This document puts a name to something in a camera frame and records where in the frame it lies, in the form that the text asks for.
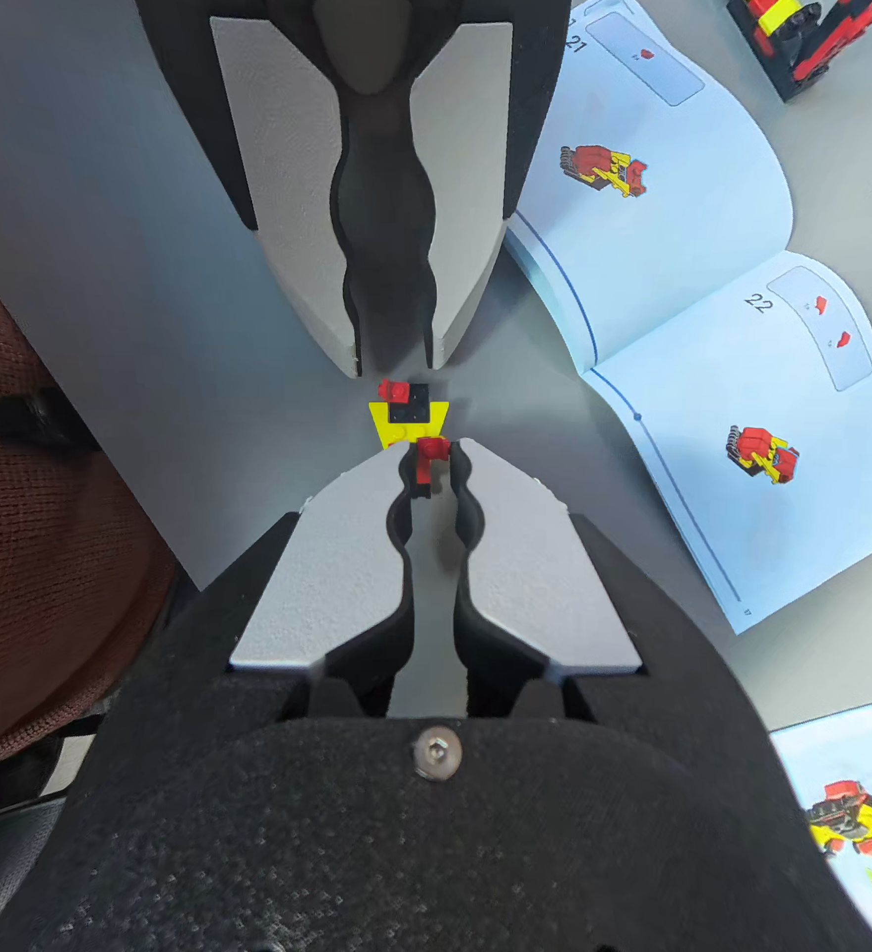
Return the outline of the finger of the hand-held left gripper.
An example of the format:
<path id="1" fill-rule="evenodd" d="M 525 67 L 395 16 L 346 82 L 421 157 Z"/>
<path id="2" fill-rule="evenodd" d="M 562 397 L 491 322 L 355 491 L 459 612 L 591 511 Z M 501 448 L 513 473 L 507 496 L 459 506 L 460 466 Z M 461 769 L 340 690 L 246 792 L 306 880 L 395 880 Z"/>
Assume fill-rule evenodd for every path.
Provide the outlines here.
<path id="1" fill-rule="evenodd" d="M 415 79 L 414 149 L 433 192 L 434 369 L 461 342 L 494 268 L 503 216 L 513 28 L 464 23 Z"/>
<path id="2" fill-rule="evenodd" d="M 343 150 L 336 90 L 268 21 L 214 16 L 210 26 L 266 263 L 313 340 L 356 378 L 347 260 L 331 217 Z"/>

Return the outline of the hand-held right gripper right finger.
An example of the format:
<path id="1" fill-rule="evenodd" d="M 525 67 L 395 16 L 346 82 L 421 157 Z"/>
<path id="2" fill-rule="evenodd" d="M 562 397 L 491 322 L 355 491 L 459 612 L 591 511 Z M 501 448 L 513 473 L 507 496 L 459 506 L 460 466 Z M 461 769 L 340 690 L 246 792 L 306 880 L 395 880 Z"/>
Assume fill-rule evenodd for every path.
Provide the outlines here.
<path id="1" fill-rule="evenodd" d="M 450 484 L 465 548 L 454 640 L 469 674 L 561 683 L 642 666 L 566 504 L 471 438 L 452 445 Z"/>

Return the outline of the red black brick model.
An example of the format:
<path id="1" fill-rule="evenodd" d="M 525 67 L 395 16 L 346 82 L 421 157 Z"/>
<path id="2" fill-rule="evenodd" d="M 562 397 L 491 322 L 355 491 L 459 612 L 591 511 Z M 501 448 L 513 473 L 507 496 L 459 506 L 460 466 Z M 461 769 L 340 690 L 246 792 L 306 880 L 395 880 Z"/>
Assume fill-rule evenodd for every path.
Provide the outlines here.
<path id="1" fill-rule="evenodd" d="M 832 59 L 872 26 L 872 1 L 728 1 L 726 8 L 785 103 L 813 86 Z"/>

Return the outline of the light blue printed leaflet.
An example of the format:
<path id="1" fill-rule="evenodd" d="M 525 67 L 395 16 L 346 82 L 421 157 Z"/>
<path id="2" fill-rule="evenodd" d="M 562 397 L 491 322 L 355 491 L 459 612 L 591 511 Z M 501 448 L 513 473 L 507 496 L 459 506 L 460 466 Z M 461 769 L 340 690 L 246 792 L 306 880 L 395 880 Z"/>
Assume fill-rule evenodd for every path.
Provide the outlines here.
<path id="1" fill-rule="evenodd" d="M 872 928 L 872 705 L 771 740 L 827 867 Z"/>

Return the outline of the grey desk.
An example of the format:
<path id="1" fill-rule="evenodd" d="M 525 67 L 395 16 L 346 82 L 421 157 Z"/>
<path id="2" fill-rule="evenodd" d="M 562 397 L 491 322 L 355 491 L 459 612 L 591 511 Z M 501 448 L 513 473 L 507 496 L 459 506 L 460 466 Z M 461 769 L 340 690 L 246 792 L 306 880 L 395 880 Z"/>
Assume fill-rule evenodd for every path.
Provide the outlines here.
<path id="1" fill-rule="evenodd" d="M 0 299 L 206 588 L 379 442 L 162 78 L 133 2 L 0 2 Z M 699 625 L 766 725 L 872 703 L 872 555 L 736 636 L 621 420 L 500 255 L 448 432 L 590 518 Z"/>

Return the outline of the yellow red brick assembly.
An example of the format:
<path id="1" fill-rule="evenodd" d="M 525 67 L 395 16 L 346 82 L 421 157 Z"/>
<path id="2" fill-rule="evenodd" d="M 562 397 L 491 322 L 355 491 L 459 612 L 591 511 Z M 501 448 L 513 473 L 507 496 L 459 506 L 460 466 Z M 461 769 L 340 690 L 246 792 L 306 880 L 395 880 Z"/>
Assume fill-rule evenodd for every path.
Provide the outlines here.
<path id="1" fill-rule="evenodd" d="M 388 405 L 381 401 L 378 396 L 376 401 L 369 403 L 369 409 L 382 447 L 388 448 L 403 442 L 415 446 L 413 497 L 430 498 L 432 494 L 432 464 L 436 461 L 428 465 L 426 461 L 423 461 L 423 465 L 420 466 L 417 459 L 416 441 L 420 437 L 444 437 L 442 428 L 450 409 L 450 403 L 448 401 L 432 401 L 428 384 L 408 383 L 411 385 L 411 396 L 407 406 Z"/>

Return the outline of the brown knit sweater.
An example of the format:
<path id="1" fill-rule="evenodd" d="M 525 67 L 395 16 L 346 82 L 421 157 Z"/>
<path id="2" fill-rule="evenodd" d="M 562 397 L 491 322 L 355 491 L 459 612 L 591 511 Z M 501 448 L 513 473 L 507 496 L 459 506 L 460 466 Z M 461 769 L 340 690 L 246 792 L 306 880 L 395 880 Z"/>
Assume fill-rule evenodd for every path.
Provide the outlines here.
<path id="1" fill-rule="evenodd" d="M 57 386 L 0 300 L 0 397 L 43 387 Z M 0 762 L 117 684 L 176 567 L 102 449 L 0 439 Z"/>

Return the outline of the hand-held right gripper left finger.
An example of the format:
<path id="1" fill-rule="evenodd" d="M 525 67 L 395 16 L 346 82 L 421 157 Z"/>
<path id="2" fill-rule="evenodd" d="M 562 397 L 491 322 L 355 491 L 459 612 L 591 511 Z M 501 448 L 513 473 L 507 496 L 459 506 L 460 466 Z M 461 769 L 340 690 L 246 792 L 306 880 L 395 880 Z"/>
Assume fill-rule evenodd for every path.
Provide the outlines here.
<path id="1" fill-rule="evenodd" d="M 414 468 L 410 445 L 396 443 L 305 503 L 231 653 L 233 669 L 393 676 L 406 664 Z"/>

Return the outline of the grey cloth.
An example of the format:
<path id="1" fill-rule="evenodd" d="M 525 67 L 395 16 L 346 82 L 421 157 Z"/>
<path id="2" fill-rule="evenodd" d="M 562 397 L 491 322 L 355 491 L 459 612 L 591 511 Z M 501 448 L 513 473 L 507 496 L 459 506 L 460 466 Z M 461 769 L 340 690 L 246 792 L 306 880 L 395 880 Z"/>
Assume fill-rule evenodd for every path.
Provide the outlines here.
<path id="1" fill-rule="evenodd" d="M 38 796 L 39 799 L 61 796 L 69 790 L 106 718 L 105 711 L 88 713 L 66 724 L 57 732 L 56 736 L 62 741 L 58 759 Z"/>

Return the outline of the light blue instruction booklet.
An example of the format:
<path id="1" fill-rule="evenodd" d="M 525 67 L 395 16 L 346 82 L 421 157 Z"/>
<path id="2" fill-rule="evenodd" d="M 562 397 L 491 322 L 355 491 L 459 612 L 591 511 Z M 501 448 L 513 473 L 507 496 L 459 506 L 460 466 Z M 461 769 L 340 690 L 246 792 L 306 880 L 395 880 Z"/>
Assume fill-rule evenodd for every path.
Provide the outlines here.
<path id="1" fill-rule="evenodd" d="M 569 14 L 505 244 L 736 634 L 872 554 L 872 327 L 766 137 L 636 2 Z"/>

